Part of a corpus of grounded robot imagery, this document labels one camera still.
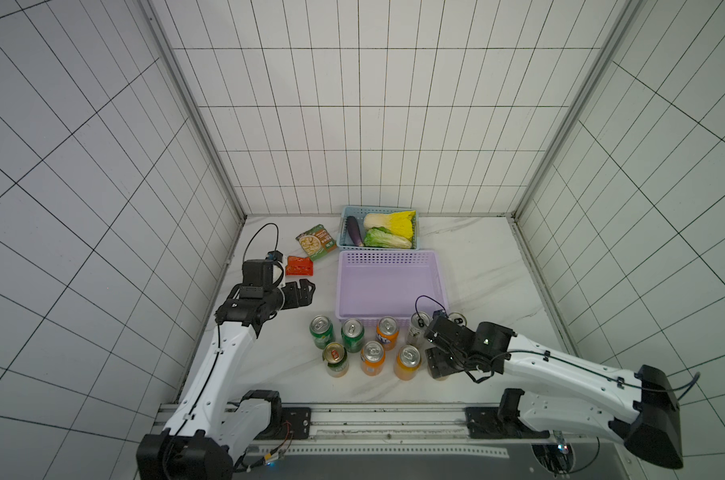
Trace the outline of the orange can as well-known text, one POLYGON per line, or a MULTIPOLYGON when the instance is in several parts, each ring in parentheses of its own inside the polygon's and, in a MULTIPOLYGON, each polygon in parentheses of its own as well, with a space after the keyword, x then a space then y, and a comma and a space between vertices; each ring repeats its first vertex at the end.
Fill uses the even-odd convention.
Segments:
POLYGON ((443 376, 443 375, 441 375, 439 373, 435 373, 435 372, 429 372, 429 373, 430 373, 431 378, 434 379, 434 380, 436 380, 436 381, 445 381, 449 377, 449 375, 448 376, 443 376))
POLYGON ((385 350, 392 350, 397 343, 399 325, 396 319, 384 317, 376 325, 376 339, 385 350))
POLYGON ((367 376, 376 376, 382 372, 385 362, 385 349, 377 341, 368 341, 360 351, 362 372, 367 376))
POLYGON ((412 345, 404 345, 395 356, 393 371, 402 381, 412 380, 420 368, 420 351, 412 345))

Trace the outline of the white monster can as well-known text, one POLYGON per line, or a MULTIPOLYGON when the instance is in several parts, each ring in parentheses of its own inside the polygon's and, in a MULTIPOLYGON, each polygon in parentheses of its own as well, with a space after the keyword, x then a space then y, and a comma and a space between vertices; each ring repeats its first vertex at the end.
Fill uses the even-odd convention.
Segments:
POLYGON ((422 311, 415 312, 410 318, 406 335, 406 344, 420 348, 425 330, 431 322, 431 317, 422 311))
POLYGON ((448 315, 448 319, 451 322, 453 322, 454 324, 459 325, 459 326, 466 326, 467 325, 467 320, 466 320, 465 316, 463 314, 461 314, 461 313, 458 313, 458 312, 451 312, 448 315))

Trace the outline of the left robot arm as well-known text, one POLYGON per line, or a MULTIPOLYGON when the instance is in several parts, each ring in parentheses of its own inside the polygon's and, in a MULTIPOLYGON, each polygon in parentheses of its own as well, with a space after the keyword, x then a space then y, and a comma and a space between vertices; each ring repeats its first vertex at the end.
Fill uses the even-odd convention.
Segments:
POLYGON ((302 279, 282 288, 238 284, 216 310, 216 332, 188 393, 162 432, 136 450, 142 479, 230 479, 262 467, 282 447, 310 435, 312 410, 286 407, 272 390, 230 390, 266 322, 282 310, 312 304, 316 286, 302 279))

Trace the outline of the green soda can front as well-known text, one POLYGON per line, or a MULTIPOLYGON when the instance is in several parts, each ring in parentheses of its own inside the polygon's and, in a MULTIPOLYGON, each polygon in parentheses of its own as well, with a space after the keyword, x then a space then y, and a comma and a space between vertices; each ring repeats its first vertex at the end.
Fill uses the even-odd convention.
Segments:
POLYGON ((310 334, 316 348, 324 350, 330 343, 334 343, 334 324, 326 316, 316 316, 310 321, 310 334))

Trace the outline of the green soda can back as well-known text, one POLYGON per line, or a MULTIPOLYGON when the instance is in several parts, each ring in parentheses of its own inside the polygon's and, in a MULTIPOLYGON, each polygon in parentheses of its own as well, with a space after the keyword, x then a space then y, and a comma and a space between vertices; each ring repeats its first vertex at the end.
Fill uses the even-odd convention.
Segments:
POLYGON ((358 353, 364 344, 364 327, 357 319, 348 319, 342 325, 342 344, 347 352, 358 353))

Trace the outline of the purple plastic basket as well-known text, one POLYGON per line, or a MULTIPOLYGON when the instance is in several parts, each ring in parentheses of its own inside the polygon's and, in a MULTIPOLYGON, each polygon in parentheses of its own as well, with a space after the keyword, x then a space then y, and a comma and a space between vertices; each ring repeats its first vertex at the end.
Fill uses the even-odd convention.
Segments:
POLYGON ((439 257, 432 250, 346 250, 338 261, 336 317, 408 322, 417 310, 448 308, 439 257))

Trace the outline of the white Monster can back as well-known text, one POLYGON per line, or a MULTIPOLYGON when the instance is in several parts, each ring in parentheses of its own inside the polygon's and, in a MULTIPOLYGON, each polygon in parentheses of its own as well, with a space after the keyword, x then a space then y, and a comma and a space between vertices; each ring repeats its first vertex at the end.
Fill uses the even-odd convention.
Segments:
POLYGON ((463 314, 461 314, 461 313, 458 313, 458 312, 451 312, 448 315, 448 319, 451 322, 453 322, 454 324, 459 325, 459 326, 466 326, 467 325, 467 320, 466 320, 465 316, 463 314))

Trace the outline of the green soda can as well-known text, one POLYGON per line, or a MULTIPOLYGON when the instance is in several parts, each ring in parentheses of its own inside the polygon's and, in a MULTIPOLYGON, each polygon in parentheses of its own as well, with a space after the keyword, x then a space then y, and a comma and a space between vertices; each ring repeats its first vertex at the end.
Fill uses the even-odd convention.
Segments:
POLYGON ((334 343, 334 324, 326 316, 316 316, 310 321, 310 334, 316 348, 324 350, 330 343, 334 343))
POLYGON ((342 344, 347 352, 358 353, 364 344, 364 327, 357 319, 348 319, 342 325, 342 344))

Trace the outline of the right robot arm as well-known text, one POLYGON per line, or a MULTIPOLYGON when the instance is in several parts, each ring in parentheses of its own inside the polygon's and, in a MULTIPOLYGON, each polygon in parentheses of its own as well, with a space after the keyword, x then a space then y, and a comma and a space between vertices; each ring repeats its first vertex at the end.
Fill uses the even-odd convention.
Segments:
POLYGON ((424 339, 429 375, 462 373, 475 384, 516 379, 495 407, 466 411, 469 435, 479 439, 544 439, 564 433, 622 445, 657 467, 683 466, 680 406, 666 374, 598 365, 551 350, 513 330, 481 322, 470 330, 438 315, 424 339))

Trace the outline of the green can gold lid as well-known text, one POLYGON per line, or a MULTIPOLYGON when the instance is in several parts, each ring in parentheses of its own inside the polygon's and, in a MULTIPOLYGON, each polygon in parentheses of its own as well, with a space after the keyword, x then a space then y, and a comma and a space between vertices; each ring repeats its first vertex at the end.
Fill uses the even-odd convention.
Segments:
POLYGON ((332 342, 326 345, 322 359, 326 364, 326 371, 333 378, 340 378, 348 373, 348 367, 350 367, 348 352, 342 344, 332 342))

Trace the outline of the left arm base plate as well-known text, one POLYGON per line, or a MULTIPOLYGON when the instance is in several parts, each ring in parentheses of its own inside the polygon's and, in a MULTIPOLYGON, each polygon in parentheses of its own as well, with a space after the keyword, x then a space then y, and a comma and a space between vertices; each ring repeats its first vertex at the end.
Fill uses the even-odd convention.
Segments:
POLYGON ((310 437, 312 410, 308 407, 288 407, 280 412, 280 419, 272 422, 257 440, 306 440, 310 437))

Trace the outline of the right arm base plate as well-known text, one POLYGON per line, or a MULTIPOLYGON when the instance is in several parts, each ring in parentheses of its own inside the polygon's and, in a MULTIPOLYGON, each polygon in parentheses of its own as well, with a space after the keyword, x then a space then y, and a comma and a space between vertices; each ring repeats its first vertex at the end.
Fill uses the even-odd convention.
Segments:
POLYGON ((548 439, 548 431, 534 431, 517 417, 498 407, 466 407, 466 428, 471 439, 480 440, 540 440, 548 439))

